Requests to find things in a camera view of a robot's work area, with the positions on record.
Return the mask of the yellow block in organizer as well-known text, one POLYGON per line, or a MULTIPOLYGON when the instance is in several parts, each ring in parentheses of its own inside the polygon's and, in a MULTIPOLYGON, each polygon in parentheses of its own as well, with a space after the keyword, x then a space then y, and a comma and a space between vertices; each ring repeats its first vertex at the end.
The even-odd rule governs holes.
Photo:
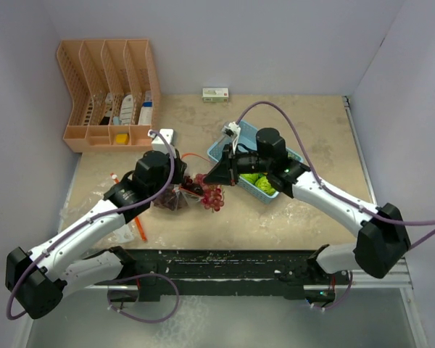
POLYGON ((119 133, 115 136, 115 143, 117 145, 127 145, 129 143, 128 133, 119 133))

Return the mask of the red grape bunch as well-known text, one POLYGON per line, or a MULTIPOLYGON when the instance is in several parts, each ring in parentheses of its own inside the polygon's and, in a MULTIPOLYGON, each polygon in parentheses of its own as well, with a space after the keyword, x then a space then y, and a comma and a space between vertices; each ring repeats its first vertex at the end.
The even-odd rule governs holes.
POLYGON ((204 182, 205 175, 197 174, 194 178, 194 182, 200 185, 203 190, 201 203, 203 208, 211 210, 213 212, 219 212, 224 206, 223 189, 220 185, 211 185, 204 182))
POLYGON ((183 184, 189 183, 192 183, 190 177, 185 176, 181 183, 170 184, 165 191, 153 201, 153 205, 157 208, 170 210, 172 212, 187 208, 191 205, 193 196, 183 187, 183 184))

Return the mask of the green bumpy fruit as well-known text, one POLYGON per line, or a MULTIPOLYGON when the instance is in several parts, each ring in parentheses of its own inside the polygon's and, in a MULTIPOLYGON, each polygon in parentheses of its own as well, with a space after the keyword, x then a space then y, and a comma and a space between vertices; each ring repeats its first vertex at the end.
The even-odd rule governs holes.
POLYGON ((254 184, 259 190, 261 190, 263 193, 267 194, 268 196, 272 196, 276 192, 276 189, 271 186, 266 176, 261 176, 260 178, 257 179, 257 181, 254 184))

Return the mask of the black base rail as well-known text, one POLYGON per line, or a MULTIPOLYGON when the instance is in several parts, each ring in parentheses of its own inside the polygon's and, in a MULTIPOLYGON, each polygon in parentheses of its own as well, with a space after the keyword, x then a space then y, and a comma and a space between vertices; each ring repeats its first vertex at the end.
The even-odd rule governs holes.
POLYGON ((121 271, 98 284, 139 286, 139 300, 162 295, 283 297, 288 300, 327 299, 329 286, 346 285, 349 276, 314 269, 311 250, 123 249, 112 247, 121 271))

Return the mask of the light blue plastic basket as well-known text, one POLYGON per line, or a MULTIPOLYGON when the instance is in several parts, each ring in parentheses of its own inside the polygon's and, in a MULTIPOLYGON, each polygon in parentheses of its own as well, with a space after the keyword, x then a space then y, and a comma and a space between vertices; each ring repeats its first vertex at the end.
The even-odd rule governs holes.
MULTIPOLYGON (((220 161, 222 156, 222 150, 223 147, 227 144, 230 144, 233 149, 238 149, 242 152, 245 152, 246 150, 256 150, 256 133, 260 129, 256 129, 254 126, 250 125, 249 123, 242 121, 239 124, 241 128, 241 132, 238 138, 231 139, 227 136, 224 136, 217 142, 215 142, 209 149, 208 149, 208 157, 215 163, 215 165, 220 161)), ((293 164, 291 165, 291 174, 293 175, 292 178, 294 179, 294 182, 296 181, 296 178, 298 175, 303 174, 304 172, 309 170, 309 167, 303 164, 303 159, 286 147, 286 150, 288 152, 289 158, 292 160, 293 164)), ((259 173, 261 176, 266 176, 266 173, 259 173)), ((263 193, 261 190, 259 190, 254 184, 249 183, 245 179, 243 179, 241 176, 239 176, 239 182, 236 184, 237 186, 242 187, 246 191, 248 191, 250 194, 258 198, 261 202, 265 204, 271 203, 280 193, 284 193, 286 195, 291 195, 291 185, 272 185, 273 188, 276 189, 276 192, 272 196, 268 196, 267 194, 263 193)))

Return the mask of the small white green box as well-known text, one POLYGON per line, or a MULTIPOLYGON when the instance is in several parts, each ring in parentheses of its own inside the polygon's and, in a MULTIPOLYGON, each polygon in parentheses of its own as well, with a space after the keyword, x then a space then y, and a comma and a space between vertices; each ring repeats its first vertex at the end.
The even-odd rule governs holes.
POLYGON ((202 89, 202 101, 205 103, 228 102, 228 88, 207 87, 202 89))

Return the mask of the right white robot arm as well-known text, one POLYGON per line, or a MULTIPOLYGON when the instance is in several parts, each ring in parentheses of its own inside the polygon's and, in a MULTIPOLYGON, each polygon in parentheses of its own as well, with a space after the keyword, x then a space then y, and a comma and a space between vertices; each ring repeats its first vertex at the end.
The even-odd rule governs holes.
POLYGON ((277 192, 324 212, 356 238, 353 244, 323 245, 308 258, 307 272, 313 282, 325 283, 344 270, 383 278, 409 250, 409 236, 394 205, 376 207, 316 178, 311 167, 289 155, 276 129, 258 130, 255 149, 239 145, 236 123, 225 125, 222 132, 226 140, 221 158, 205 183, 234 186, 243 174, 265 173, 277 192))

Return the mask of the orange desk file organizer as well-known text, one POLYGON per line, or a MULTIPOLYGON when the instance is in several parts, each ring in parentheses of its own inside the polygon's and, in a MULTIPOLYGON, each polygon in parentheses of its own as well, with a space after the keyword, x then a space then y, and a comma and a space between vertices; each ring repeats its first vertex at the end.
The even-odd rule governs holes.
POLYGON ((63 40, 57 61, 72 98, 63 139, 75 153, 140 152, 151 149, 150 129, 158 127, 161 89, 149 39, 63 40), (152 92, 151 125, 137 125, 146 91, 152 92), (124 97, 134 98, 130 125, 121 125, 124 97), (115 136, 129 134, 127 145, 115 136))

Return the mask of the blue white box in organizer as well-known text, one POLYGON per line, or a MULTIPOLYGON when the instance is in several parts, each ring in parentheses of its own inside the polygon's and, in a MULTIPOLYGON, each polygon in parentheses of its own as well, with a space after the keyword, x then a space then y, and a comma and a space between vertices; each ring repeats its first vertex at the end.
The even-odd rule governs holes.
POLYGON ((144 94, 144 102, 141 105, 140 114, 137 125, 151 125, 153 115, 153 98, 152 92, 146 91, 144 94))

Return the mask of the clear orange-zip bag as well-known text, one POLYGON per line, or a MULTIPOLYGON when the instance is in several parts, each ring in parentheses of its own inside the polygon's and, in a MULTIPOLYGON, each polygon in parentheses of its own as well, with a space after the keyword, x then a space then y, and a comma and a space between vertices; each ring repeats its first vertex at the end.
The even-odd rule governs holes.
POLYGON ((152 202, 152 205, 162 210, 175 212, 200 203, 203 197, 204 189, 191 177, 188 165, 181 159, 180 152, 175 150, 173 180, 165 191, 152 202))

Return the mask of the white tube in organizer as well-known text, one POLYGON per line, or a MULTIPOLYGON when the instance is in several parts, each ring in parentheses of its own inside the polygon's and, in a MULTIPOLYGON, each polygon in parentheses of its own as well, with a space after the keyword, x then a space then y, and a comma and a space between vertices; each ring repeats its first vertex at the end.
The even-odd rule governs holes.
POLYGON ((124 97, 119 114, 121 125, 130 125, 134 111, 134 98, 131 94, 124 97))

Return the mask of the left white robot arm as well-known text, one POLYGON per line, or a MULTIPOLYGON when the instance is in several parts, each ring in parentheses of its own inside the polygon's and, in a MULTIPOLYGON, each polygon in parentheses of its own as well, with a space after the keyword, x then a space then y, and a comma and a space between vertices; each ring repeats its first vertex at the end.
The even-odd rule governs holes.
POLYGON ((181 183, 187 165, 177 149, 148 151, 124 177, 82 217, 57 236, 25 251, 7 255, 5 285, 10 292, 7 318, 39 319, 65 297, 101 282, 127 284, 136 261, 114 246, 84 258, 100 239, 129 224, 151 207, 171 185, 181 183))

